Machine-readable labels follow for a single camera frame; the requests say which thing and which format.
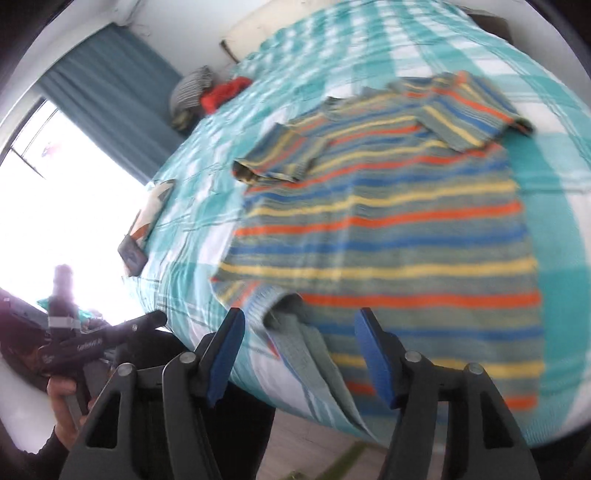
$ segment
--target human hand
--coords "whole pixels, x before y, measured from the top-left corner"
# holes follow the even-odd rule
[[[70,413],[65,397],[76,393],[76,382],[65,377],[51,377],[47,384],[47,395],[49,396],[51,409],[56,417],[55,433],[57,439],[64,447],[70,450],[76,438],[78,429]],[[88,404],[89,410],[94,405],[94,400]],[[80,419],[80,425],[84,425],[86,417]]]

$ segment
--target window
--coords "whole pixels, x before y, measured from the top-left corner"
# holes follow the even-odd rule
[[[54,267],[67,263],[81,308],[112,323],[140,315],[117,246],[143,198],[137,180],[40,102],[0,164],[0,286],[34,303],[51,294]]]

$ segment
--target headboard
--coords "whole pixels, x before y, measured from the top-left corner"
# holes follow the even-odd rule
[[[277,30],[312,13],[334,5],[338,0],[270,0],[240,20],[224,36],[221,47],[239,62]]]

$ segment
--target blue gripper pad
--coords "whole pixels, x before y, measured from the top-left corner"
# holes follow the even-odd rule
[[[380,398],[390,408],[394,408],[395,391],[392,383],[392,365],[381,348],[380,334],[384,335],[384,332],[371,311],[360,310],[355,314],[355,336],[361,354],[365,358],[369,376]]]
[[[212,408],[216,402],[223,397],[228,379],[234,366],[234,361],[240,350],[244,338],[245,319],[244,312],[240,309],[230,309],[222,322],[217,334],[225,335],[219,350],[214,352],[215,359],[209,371],[209,385],[207,388],[207,404]]]

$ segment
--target bed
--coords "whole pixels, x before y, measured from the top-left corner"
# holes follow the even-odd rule
[[[327,96],[380,89],[396,77],[466,70],[491,79],[536,129],[530,139],[502,142],[543,297],[543,373],[535,407],[517,412],[518,421],[532,445],[590,422],[591,114],[581,100],[440,0],[341,2],[276,31],[241,60],[235,75],[254,80],[252,86],[202,120],[155,177],[177,183],[146,245],[148,264],[126,280],[144,310],[164,310],[168,327],[189,347],[218,328],[226,309],[209,279],[242,217],[246,188],[231,166],[276,123]],[[347,365],[323,339],[314,326],[296,322],[279,332],[249,321],[232,381],[289,413],[389,443],[395,417],[368,410],[367,398],[347,390]]]

